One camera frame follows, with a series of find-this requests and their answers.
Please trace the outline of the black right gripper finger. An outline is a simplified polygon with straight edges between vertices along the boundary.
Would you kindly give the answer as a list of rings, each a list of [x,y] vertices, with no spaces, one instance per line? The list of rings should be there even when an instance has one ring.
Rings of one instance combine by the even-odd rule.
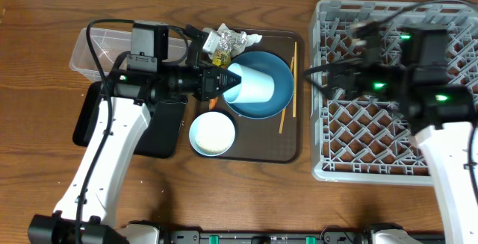
[[[333,98],[335,94],[335,90],[332,87],[326,85],[321,85],[316,83],[313,80],[310,80],[311,85],[316,89],[316,91],[320,92],[326,98]]]
[[[328,72],[333,76],[348,75],[357,66],[362,64],[362,59],[339,60],[333,63],[312,67],[303,72],[304,76],[313,75],[318,72]]]

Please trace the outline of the orange carrot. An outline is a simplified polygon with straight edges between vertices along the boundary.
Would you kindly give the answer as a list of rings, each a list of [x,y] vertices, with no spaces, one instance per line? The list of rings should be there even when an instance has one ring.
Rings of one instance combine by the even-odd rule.
[[[218,97],[209,100],[208,109],[213,110],[217,104]]]

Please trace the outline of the light blue cup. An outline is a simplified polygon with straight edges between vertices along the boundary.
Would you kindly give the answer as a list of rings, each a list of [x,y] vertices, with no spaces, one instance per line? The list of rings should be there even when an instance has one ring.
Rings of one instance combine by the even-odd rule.
[[[265,103],[272,98],[275,84],[271,76],[238,63],[230,65],[228,70],[241,79],[240,84],[223,94],[229,104]]]

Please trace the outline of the dark blue plate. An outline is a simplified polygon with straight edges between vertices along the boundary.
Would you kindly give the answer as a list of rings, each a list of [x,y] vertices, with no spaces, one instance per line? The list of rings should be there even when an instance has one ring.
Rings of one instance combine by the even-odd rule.
[[[279,114],[292,99],[294,80],[286,62],[274,54],[251,51],[237,56],[228,67],[241,83],[224,92],[223,99],[237,114],[267,119]]]

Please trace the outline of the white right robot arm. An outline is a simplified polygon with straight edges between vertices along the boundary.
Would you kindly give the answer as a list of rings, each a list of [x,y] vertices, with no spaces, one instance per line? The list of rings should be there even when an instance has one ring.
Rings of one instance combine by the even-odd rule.
[[[369,95],[397,102],[429,167],[446,243],[476,243],[477,109],[466,86],[447,82],[446,27],[406,26],[400,66],[382,64],[375,28],[357,28],[356,36],[366,41],[360,57],[307,69],[304,76],[325,72],[326,84],[313,85],[327,98],[342,89],[348,99]]]

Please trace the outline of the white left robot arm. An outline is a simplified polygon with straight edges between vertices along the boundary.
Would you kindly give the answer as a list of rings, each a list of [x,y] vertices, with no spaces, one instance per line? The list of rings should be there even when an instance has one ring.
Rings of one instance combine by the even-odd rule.
[[[207,101],[243,82],[202,60],[204,31],[191,25],[130,23],[127,67],[116,65],[109,73],[98,69],[101,101],[87,150],[53,214],[31,220],[31,243],[168,243],[168,232],[144,221],[114,230],[117,199],[134,150],[159,116],[158,105],[186,95]]]

